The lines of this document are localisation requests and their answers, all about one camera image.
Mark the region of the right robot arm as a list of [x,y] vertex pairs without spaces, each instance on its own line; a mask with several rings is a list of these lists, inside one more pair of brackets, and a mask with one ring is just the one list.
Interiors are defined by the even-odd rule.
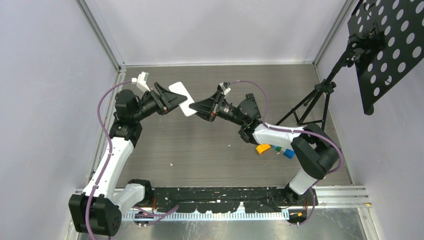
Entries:
[[290,180],[285,192],[285,198],[291,205],[299,205],[306,197],[305,192],[324,179],[340,159],[340,149],[315,123],[306,127],[263,123],[252,93],[234,106],[218,90],[209,98],[190,103],[189,108],[208,122],[219,117],[240,126],[238,133],[246,143],[281,147],[288,158],[297,157],[301,169]]

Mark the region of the black remote control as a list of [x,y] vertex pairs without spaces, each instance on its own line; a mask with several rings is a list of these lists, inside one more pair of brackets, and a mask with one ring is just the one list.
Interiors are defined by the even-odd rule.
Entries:
[[255,96],[254,96],[253,93],[248,93],[248,94],[245,95],[245,97],[246,97],[247,100],[250,100],[253,103],[256,103],[256,99],[255,99]]

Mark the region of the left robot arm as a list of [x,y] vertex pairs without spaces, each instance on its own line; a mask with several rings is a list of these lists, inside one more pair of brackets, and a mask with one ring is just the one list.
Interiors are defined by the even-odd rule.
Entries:
[[186,95],[170,91],[158,82],[154,87],[155,90],[147,90],[141,97],[130,89],[116,93],[112,126],[106,129],[100,123],[107,140],[106,151],[87,186],[68,201],[75,230],[88,234],[93,240],[99,236],[115,236],[123,214],[137,205],[148,207],[153,202],[148,180],[132,179],[119,193],[115,188],[141,136],[141,121],[154,113],[166,115],[188,100]]

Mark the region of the white remote control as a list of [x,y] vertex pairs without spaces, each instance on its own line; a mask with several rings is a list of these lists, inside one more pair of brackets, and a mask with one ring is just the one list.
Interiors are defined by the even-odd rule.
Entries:
[[195,101],[181,81],[169,85],[168,89],[178,95],[178,106],[186,117],[193,116],[197,113],[196,110],[190,107],[190,104],[193,104]]

